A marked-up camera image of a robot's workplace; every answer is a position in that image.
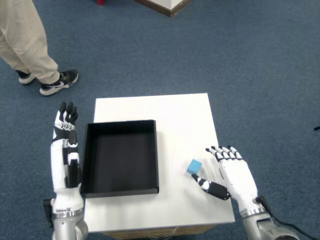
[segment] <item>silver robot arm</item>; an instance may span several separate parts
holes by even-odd
[[[81,171],[76,134],[77,108],[63,102],[57,112],[51,144],[51,173],[56,197],[51,199],[53,240],[84,240],[84,201],[80,195]]]
[[[206,148],[219,163],[226,186],[205,180],[196,174],[192,177],[205,192],[227,200],[232,197],[238,203],[245,230],[250,240],[299,240],[292,231],[273,223],[265,207],[256,201],[258,190],[248,164],[237,150],[229,146]]]

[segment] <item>black sneaker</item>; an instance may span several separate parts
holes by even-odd
[[[32,73],[24,73],[23,71],[16,70],[19,75],[19,83],[27,85],[31,83],[36,77]]]
[[[41,84],[40,93],[44,96],[49,96],[61,89],[67,89],[77,82],[78,76],[79,74],[76,70],[60,72],[60,78],[55,83]]]

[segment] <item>khaki pants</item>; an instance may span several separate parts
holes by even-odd
[[[48,55],[47,37],[32,0],[0,0],[0,57],[14,70],[32,73],[43,84],[60,74]]]

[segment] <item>black box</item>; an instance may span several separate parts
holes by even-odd
[[[89,123],[82,161],[86,198],[159,192],[155,120]]]

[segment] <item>cable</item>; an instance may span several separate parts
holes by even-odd
[[[149,231],[147,231],[147,235],[148,235],[148,238],[151,239],[151,240],[168,240],[170,239],[177,231],[179,227],[177,226],[176,228],[174,228],[171,233],[167,236],[150,236],[149,235]]]
[[[269,214],[271,215],[271,217],[274,218],[274,220],[276,220],[278,223],[285,225],[285,226],[289,226],[295,230],[297,230],[299,233],[301,233],[302,235],[305,235],[306,237],[312,239],[312,240],[319,240],[319,238],[316,238],[314,236],[311,236],[310,234],[306,233],[305,231],[303,231],[302,229],[300,229],[299,227],[297,227],[294,224],[291,223],[287,223],[285,221],[282,221],[280,219],[278,219],[277,217],[275,217],[275,215],[272,213],[271,208],[269,207],[267,200],[265,199],[265,197],[263,195],[258,196],[255,201],[259,204],[262,204],[262,206],[266,209],[267,212],[269,212]]]

